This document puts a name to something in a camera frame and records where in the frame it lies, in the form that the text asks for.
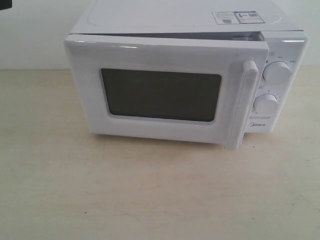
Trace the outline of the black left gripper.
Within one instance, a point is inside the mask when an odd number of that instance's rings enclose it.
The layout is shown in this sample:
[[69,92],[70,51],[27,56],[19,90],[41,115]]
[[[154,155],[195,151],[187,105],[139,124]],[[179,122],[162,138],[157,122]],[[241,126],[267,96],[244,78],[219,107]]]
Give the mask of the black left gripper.
[[0,0],[0,10],[8,10],[11,9],[13,6],[12,0]]

